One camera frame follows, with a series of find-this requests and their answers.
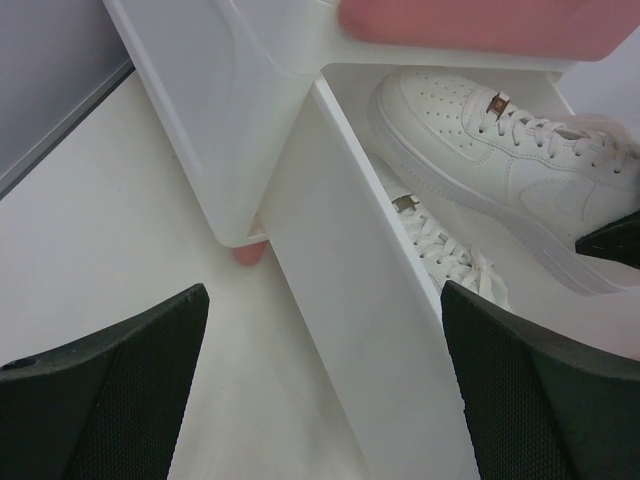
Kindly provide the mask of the white sneaker with metal tag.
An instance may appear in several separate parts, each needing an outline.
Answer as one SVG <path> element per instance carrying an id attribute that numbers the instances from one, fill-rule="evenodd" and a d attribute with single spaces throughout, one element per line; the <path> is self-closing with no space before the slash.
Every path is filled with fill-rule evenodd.
<path id="1" fill-rule="evenodd" d="M 444 198 L 492 218 L 576 293 L 638 285 L 639 266 L 575 251 L 639 210 L 639 145 L 614 123 L 538 117 L 502 92 L 418 66 L 375 87 L 368 120 L 376 153 L 428 209 Z"/>

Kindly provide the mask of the light pink drawer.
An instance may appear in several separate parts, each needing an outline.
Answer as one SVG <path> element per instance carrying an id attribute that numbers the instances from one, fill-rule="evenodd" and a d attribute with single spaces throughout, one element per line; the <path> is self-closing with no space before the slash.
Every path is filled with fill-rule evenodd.
<path id="1" fill-rule="evenodd" d="M 391 65 L 333 64 L 312 85 L 260 216 L 375 479 L 479 479 L 441 324 L 440 294 L 395 217 L 373 150 L 369 95 Z M 453 69 L 539 116 L 571 112 L 546 72 Z M 639 288 L 573 293 L 504 224 L 437 195 L 427 209 L 479 247 L 514 313 L 639 359 Z"/>

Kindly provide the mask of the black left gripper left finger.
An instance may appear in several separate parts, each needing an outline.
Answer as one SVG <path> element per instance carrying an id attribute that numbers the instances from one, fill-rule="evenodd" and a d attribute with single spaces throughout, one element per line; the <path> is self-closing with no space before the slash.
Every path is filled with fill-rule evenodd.
<path id="1" fill-rule="evenodd" d="M 208 311 L 196 284 L 2 366 L 2 478 L 167 478 Z"/>

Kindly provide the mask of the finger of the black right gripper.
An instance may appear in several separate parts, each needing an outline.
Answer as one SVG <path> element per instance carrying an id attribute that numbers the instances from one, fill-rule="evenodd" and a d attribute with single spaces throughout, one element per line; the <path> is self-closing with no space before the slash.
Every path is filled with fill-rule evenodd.
<path id="1" fill-rule="evenodd" d="M 639 266 L 640 211 L 609 223 L 575 242 L 578 254 Z"/>

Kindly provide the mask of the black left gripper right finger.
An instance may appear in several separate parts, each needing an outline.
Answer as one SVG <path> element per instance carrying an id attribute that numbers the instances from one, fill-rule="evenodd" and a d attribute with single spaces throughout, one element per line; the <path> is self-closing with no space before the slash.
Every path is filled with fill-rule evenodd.
<path id="1" fill-rule="evenodd" d="M 449 281 L 444 335 L 483 479 L 636 479 L 639 363 Z"/>

